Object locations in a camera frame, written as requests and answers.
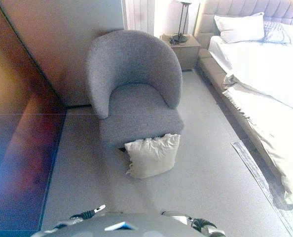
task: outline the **white curtain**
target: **white curtain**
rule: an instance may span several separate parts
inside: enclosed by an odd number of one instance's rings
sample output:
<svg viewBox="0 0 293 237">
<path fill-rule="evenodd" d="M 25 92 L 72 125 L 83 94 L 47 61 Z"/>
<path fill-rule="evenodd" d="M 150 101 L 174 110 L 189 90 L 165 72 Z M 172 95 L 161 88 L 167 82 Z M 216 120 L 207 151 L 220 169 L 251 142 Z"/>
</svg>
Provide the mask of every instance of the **white curtain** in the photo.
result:
<svg viewBox="0 0 293 237">
<path fill-rule="evenodd" d="M 155 0 L 122 0 L 124 28 L 154 34 Z"/>
</svg>

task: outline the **blanket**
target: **blanket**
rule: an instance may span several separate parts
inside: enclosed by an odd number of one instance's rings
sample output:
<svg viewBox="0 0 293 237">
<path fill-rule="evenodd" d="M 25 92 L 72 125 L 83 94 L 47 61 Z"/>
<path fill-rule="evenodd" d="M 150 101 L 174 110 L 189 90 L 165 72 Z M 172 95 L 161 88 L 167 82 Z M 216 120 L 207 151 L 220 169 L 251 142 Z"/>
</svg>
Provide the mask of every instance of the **blanket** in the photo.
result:
<svg viewBox="0 0 293 237">
<path fill-rule="evenodd" d="M 293 109 L 239 83 L 224 92 L 248 119 L 272 162 L 282 174 L 285 200 L 293 204 Z"/>
</svg>

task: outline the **upholstered headboard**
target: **upholstered headboard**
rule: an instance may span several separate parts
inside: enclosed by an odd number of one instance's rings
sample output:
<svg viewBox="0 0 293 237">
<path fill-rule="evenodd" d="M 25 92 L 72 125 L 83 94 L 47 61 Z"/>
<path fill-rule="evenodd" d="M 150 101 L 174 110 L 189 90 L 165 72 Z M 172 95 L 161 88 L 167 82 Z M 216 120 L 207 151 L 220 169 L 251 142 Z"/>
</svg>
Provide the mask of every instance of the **upholstered headboard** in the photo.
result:
<svg viewBox="0 0 293 237">
<path fill-rule="evenodd" d="M 264 20 L 293 25 L 293 0 L 205 0 L 201 4 L 195 37 L 208 49 L 211 36 L 220 34 L 215 15 L 250 16 L 265 12 Z"/>
</svg>

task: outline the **wardrobe door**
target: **wardrobe door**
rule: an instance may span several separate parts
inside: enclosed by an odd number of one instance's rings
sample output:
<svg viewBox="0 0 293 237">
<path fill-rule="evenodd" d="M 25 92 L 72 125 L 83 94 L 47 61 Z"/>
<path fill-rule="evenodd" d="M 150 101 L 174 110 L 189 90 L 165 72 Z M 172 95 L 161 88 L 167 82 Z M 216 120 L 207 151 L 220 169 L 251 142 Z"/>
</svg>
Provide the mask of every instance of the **wardrobe door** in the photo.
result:
<svg viewBox="0 0 293 237">
<path fill-rule="evenodd" d="M 0 11 L 0 236 L 40 229 L 65 113 Z"/>
</svg>

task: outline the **armchair backrest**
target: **armchair backrest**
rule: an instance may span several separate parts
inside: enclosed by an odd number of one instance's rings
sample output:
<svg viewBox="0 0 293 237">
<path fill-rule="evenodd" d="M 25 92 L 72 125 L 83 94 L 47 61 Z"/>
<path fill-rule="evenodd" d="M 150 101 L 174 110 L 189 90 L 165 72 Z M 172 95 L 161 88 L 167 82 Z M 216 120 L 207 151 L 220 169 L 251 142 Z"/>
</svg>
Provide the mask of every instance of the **armchair backrest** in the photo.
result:
<svg viewBox="0 0 293 237">
<path fill-rule="evenodd" d="M 96 38 L 87 58 L 87 88 L 98 118 L 109 116 L 113 90 L 127 83 L 153 86 L 170 108 L 181 98 L 182 71 L 172 49 L 141 31 L 115 31 Z"/>
</svg>

